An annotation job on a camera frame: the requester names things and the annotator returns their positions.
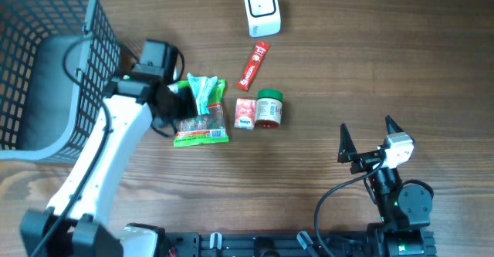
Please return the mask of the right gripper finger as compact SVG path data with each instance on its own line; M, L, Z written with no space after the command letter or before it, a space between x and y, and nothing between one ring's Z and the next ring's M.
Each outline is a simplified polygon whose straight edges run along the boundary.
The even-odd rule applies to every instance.
M340 125L340 146L337 161L348 163L357 159L357 149L351 139L350 132L345 123Z
M386 129L388 134L402 133L404 130L398 126L390 115L385 117Z

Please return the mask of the teal snack packet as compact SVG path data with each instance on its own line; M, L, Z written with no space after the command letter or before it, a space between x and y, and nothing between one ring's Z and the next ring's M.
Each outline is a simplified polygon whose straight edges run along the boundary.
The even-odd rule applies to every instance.
M188 83L195 98L198 115L209 114L208 101L212 90L218 83L218 77L193 76L189 73Z

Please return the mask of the green candy bag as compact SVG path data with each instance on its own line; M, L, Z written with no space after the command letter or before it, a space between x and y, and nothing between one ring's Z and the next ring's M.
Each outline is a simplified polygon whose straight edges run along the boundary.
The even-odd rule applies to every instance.
M174 122L178 129L174 136L174 147L229 142L222 106L225 88L226 81L220 79L208 98L209 113Z

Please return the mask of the red white tissue packet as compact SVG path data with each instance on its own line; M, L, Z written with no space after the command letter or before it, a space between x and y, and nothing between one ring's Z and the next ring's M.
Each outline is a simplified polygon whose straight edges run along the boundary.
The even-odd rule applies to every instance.
M253 130L255 127L256 101L238 98L235 105L235 128Z

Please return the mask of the green lid jar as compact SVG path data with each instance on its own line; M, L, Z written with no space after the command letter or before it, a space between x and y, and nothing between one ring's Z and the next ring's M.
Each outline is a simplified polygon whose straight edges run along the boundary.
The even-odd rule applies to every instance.
M255 106L255 124L260 127L277 128L281 124L282 110L281 92L274 89L260 90Z

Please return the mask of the red stick sachet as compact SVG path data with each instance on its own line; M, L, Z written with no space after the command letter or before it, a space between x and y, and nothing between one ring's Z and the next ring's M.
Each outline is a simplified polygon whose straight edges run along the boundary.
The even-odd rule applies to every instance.
M236 86L240 90L249 90L266 53L269 51L269 48L270 44L268 44L267 42L258 41L255 44L252 55L249 57L249 61L245 67L244 73L242 74L241 79L236 83Z

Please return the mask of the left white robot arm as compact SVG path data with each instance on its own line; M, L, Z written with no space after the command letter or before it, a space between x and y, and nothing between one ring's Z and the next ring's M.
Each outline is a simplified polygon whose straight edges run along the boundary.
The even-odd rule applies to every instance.
M131 223L107 228L113 198L137 143L154 120L174 127L198 114L191 89L180 89L183 53L147 40L133 70L107 84L95 127L62 187L45 211L25 213L20 232L30 256L170 256L160 227Z

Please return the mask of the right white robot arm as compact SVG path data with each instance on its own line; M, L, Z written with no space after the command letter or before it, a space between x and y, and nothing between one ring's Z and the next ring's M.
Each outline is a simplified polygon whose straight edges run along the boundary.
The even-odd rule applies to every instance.
M411 159L414 139L390 117L387 136L376 150L359 153L347 126L340 125L337 161L350 163L351 174L365 175L364 185L376 204L380 223L367 226L367 250L372 256L426 256L424 228L430 225L433 189L419 180L401 179L398 166Z

